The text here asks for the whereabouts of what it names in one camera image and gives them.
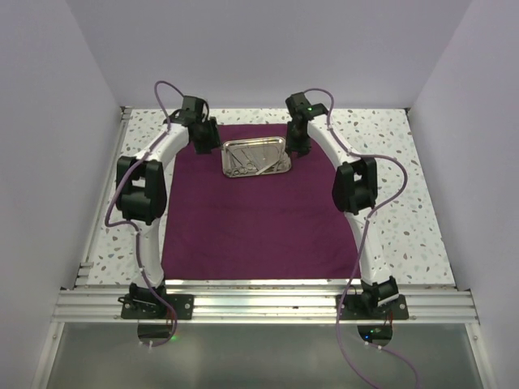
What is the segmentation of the stainless steel instrument tray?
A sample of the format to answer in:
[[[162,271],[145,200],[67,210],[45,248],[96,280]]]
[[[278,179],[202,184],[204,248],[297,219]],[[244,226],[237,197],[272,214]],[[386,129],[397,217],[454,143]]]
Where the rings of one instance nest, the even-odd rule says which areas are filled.
[[[287,170],[285,173],[291,170],[292,162],[289,155],[285,152],[285,138],[281,136],[271,136],[255,139],[230,140],[225,142],[221,149],[221,165],[224,175],[224,167],[228,164],[228,161],[225,157],[225,152],[227,150],[235,150],[239,148],[244,148],[247,152],[250,152],[259,160],[259,162],[269,163],[277,159],[282,159],[287,165]]]

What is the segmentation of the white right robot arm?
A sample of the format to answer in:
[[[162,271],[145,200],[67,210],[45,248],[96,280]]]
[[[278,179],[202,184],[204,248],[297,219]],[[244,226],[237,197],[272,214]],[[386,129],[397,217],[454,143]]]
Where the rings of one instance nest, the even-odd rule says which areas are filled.
[[[336,169],[332,185],[335,208],[348,220],[357,246],[354,268],[360,271],[362,292],[340,301],[339,314],[360,318],[385,318],[397,304],[399,290],[384,259],[382,244],[368,216],[375,210],[378,198],[377,163],[372,156],[360,155],[346,141],[340,141],[331,129],[329,110],[312,104],[304,92],[285,100],[290,121],[287,123],[285,151],[305,156],[317,143]]]

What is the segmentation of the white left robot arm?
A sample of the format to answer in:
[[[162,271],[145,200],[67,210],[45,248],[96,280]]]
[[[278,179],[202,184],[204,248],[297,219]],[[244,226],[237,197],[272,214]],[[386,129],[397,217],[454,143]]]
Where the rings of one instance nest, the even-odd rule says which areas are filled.
[[[135,231],[135,259],[139,275],[134,283],[147,288],[139,307],[150,318],[160,318],[168,307],[168,297],[158,292],[164,284],[161,265],[159,226],[167,205],[165,168],[185,147],[199,155],[221,146],[217,120],[209,115],[208,102],[184,96],[182,106],[167,114],[161,132],[134,156],[117,162],[116,191],[109,210],[122,213],[122,224]]]

